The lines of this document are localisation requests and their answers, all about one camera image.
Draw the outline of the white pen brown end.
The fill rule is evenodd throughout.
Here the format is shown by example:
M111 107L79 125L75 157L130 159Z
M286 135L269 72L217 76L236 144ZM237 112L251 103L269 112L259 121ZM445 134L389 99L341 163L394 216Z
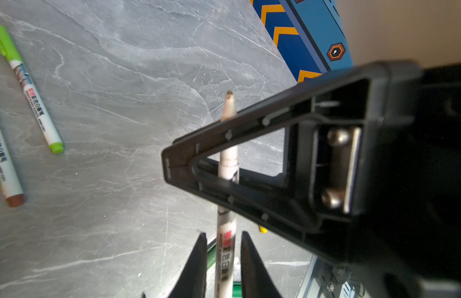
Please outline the white pen brown end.
M25 203L22 185L13 166L2 131L0 129L0 189L9 207L16 208Z

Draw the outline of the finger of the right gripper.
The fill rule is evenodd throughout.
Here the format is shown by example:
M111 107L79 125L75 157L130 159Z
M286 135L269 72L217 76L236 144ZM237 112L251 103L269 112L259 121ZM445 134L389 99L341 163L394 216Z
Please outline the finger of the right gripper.
M175 140L162 152L165 181L348 261L378 229L419 86L420 67L409 61L328 72ZM278 130L285 133L281 173L218 176L212 155Z

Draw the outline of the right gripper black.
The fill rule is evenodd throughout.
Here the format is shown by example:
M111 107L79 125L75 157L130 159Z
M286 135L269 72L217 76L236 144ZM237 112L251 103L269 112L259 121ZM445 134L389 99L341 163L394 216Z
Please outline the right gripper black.
M461 298L461 63L371 63L312 87L308 244L376 298Z

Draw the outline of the white pen yellow end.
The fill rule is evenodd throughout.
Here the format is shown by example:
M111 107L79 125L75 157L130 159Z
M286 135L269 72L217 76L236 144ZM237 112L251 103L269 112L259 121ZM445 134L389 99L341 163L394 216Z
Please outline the white pen yellow end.
M237 146L225 149L220 153L218 177L234 183L239 182ZM219 206L214 290L216 298L230 298L232 296L236 229L235 212Z

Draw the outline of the white pen light green end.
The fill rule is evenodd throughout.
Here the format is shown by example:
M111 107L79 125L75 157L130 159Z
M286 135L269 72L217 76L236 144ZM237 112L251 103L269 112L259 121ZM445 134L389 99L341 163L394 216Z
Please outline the white pen light green end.
M17 81L23 89L23 94L33 111L34 117L44 135L48 147L55 154L64 152L63 141L23 63L22 57L4 26L0 26L0 54L6 58L12 71L15 73Z

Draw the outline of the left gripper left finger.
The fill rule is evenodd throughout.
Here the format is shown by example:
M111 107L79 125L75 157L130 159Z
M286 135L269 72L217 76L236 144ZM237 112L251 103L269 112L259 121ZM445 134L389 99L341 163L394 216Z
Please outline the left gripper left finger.
M200 233L169 298L204 298L208 249L205 233Z

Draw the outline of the dark green capped pen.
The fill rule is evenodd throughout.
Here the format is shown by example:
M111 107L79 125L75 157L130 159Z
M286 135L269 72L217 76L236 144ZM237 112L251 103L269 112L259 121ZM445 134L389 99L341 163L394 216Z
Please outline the dark green capped pen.
M207 270L216 263L217 240L212 240L207 246Z

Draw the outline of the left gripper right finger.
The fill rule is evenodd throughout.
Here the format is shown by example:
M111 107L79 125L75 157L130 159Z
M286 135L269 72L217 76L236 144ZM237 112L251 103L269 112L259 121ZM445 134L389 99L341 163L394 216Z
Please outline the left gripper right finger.
M241 284L243 298L281 298L248 232L242 232Z

